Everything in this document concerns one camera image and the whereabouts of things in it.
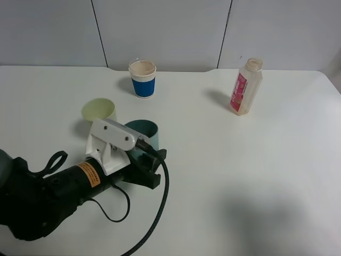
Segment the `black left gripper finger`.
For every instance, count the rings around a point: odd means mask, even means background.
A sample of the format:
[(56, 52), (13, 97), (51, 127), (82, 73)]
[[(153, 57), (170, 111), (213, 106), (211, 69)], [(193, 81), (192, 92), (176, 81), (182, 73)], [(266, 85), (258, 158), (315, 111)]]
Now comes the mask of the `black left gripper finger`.
[(160, 185), (161, 176), (157, 174), (161, 161), (154, 155), (143, 153), (133, 162), (133, 184), (155, 189)]

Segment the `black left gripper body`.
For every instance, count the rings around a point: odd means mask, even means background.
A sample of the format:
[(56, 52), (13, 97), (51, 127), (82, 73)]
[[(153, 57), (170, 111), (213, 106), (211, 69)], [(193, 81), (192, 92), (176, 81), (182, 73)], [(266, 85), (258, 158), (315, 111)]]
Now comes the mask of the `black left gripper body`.
[(149, 163), (140, 157), (138, 160), (131, 158), (132, 162), (126, 167), (113, 172), (110, 175), (104, 175), (102, 181), (103, 187), (109, 187), (112, 183), (120, 181), (148, 187), (149, 186)]

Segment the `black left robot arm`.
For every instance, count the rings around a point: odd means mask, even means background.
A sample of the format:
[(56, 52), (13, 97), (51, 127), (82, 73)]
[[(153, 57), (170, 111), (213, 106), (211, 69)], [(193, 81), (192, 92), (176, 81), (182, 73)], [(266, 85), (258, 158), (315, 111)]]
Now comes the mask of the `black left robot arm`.
[(25, 241), (46, 237), (87, 200), (123, 181), (154, 189), (160, 185), (160, 160), (144, 153), (139, 160), (106, 176), (93, 158), (65, 170), (65, 151), (55, 153), (39, 172), (27, 162), (1, 151), (1, 224)]

